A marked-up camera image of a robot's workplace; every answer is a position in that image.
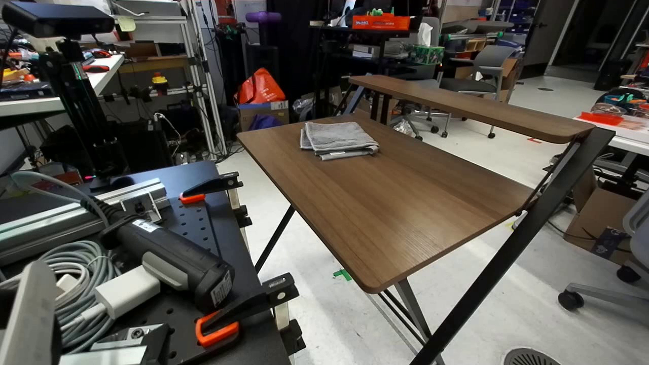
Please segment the grey towel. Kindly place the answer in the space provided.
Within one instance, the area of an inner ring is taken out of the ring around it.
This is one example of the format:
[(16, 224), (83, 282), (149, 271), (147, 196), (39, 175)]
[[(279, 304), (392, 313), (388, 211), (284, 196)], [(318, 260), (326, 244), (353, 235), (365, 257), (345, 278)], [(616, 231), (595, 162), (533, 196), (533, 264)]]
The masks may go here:
[(307, 121), (298, 146), (320, 159), (372, 156), (379, 143), (356, 121)]

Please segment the brown wooden desk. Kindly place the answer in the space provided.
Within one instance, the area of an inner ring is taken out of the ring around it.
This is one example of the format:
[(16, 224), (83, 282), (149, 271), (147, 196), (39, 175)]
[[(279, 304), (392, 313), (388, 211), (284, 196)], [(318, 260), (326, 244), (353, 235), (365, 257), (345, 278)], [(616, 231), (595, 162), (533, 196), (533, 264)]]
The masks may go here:
[[(569, 117), (423, 88), (388, 74), (356, 74), (353, 83), (358, 92), (376, 93), (372, 112), (358, 125), (379, 141), (378, 154), (322, 162), (298, 147), (295, 123), (244, 131), (239, 141), (365, 292), (399, 292), (406, 317), (426, 338), (412, 365), (441, 365), (445, 344), (608, 146), (613, 134)], [(394, 131), (386, 123), (388, 104), (394, 100), (561, 143), (566, 151), (544, 183), (528, 188)], [(519, 224), (439, 326), (429, 328), (407, 278), (509, 216), (517, 216)]]

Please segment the orange bag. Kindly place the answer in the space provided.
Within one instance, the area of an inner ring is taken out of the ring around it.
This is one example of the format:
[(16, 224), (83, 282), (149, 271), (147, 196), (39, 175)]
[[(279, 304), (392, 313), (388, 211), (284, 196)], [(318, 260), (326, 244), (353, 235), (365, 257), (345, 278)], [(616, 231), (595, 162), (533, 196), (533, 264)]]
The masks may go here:
[(284, 102), (286, 95), (274, 74), (259, 66), (239, 84), (236, 100), (239, 104), (270, 104)]

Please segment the black orange clamp rear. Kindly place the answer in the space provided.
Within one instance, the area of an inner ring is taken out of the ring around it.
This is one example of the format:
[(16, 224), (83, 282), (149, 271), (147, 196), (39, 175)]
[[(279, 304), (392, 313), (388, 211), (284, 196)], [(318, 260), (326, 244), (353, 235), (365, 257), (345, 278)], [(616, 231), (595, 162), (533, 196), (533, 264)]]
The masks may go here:
[(239, 188), (241, 180), (237, 172), (226, 172), (220, 176), (215, 176), (211, 180), (205, 180), (192, 188), (187, 188), (178, 195), (178, 200), (182, 205), (200, 205), (205, 200), (207, 195), (211, 193), (222, 193), (222, 191), (231, 191), (231, 188)]

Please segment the black orange clamp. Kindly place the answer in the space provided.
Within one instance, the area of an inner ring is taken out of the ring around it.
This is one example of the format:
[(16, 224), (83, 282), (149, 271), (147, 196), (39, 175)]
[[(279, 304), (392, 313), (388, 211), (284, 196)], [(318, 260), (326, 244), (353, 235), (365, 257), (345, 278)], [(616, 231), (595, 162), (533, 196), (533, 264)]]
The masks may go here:
[(231, 191), (231, 188), (239, 188), (241, 180), (237, 172), (226, 172), (220, 176), (215, 176), (211, 180), (205, 180), (192, 188), (187, 188), (178, 195), (178, 200), (182, 205), (200, 205), (205, 200), (207, 195), (211, 193), (222, 193), (222, 191)]
[(241, 320), (298, 295), (298, 287), (290, 271), (266, 279), (254, 295), (241, 297), (220, 311), (198, 317), (195, 320), (195, 338), (203, 349), (220, 344), (239, 335)]

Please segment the black perforated mounting table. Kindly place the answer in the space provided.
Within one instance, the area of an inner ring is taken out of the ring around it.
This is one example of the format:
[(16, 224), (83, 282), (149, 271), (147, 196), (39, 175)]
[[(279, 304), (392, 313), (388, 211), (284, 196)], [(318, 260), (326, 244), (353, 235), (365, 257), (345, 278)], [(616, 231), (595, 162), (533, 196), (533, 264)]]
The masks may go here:
[(259, 282), (236, 216), (212, 218), (209, 211), (212, 193), (239, 185), (233, 172), (192, 162), (75, 188), (33, 171), (18, 171), (14, 178), (51, 193), (57, 202), (49, 207), (39, 196), (3, 202), (14, 213), (0, 232), (6, 264), (97, 235), (195, 304), (196, 317), (176, 330), (192, 342), (190, 361), (290, 365), (271, 308), (295, 293), (291, 278)]

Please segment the black handheld device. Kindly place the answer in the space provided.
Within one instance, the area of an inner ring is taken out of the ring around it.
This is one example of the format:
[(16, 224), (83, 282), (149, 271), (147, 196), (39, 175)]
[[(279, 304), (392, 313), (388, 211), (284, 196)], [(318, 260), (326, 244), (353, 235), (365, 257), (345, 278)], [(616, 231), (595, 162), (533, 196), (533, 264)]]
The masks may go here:
[(231, 295), (236, 270), (222, 257), (96, 196), (83, 207), (105, 218), (101, 244), (107, 249), (136, 260), (172, 289), (188, 292), (196, 311), (217, 311)]

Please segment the black orange clamp front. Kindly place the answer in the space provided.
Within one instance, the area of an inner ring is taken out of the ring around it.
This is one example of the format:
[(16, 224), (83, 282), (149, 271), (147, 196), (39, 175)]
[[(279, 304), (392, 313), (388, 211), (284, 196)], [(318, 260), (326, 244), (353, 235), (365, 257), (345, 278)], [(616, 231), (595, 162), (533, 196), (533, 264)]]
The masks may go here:
[(195, 338), (203, 349), (220, 344), (239, 335), (241, 320), (298, 295), (298, 287), (290, 271), (266, 279), (254, 295), (241, 297), (220, 311), (198, 317), (195, 320)]

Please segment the grey office chair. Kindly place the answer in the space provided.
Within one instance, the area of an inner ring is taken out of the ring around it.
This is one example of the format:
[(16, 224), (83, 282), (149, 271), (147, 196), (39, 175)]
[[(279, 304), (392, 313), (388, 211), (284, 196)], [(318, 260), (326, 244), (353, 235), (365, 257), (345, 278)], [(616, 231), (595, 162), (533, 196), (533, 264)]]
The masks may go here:
[(486, 44), (477, 53), (470, 65), (470, 72), (460, 78), (449, 78), (444, 74), (403, 74), (403, 81), (412, 81), (427, 88), (445, 88), (464, 95), (488, 97), (507, 104), (509, 78), (515, 74), (515, 49), (504, 44)]

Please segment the white power adapter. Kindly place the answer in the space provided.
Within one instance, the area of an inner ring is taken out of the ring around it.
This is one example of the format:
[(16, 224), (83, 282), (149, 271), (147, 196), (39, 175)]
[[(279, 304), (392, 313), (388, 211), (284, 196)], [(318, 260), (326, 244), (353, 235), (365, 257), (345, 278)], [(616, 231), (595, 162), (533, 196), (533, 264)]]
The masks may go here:
[(159, 293), (161, 279), (142, 265), (123, 271), (96, 287), (96, 295), (104, 304), (109, 318), (119, 318)]

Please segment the cardboard box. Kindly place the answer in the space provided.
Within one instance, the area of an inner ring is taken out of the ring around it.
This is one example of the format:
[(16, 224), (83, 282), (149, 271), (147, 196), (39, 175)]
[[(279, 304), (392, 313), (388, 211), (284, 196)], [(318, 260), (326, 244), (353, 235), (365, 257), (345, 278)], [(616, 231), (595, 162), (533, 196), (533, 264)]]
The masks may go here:
[[(583, 207), (568, 224), (564, 239), (614, 264), (631, 260), (629, 239), (622, 231), (622, 216), (635, 205), (633, 199), (595, 188)], [(614, 244), (603, 246), (603, 232), (611, 228)]]

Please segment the silver aluminium rail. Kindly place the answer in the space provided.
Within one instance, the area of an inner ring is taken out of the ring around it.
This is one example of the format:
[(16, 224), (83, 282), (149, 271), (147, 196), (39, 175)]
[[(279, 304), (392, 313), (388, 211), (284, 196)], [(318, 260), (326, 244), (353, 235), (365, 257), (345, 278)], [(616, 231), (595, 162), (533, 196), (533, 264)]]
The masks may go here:
[[(159, 223), (169, 205), (166, 187), (161, 178), (149, 178), (123, 188), (101, 193), (99, 200), (136, 213)], [(64, 202), (34, 215), (26, 215), (0, 224), (0, 264), (39, 255), (59, 244), (75, 242), (104, 228), (99, 216), (79, 202)]]

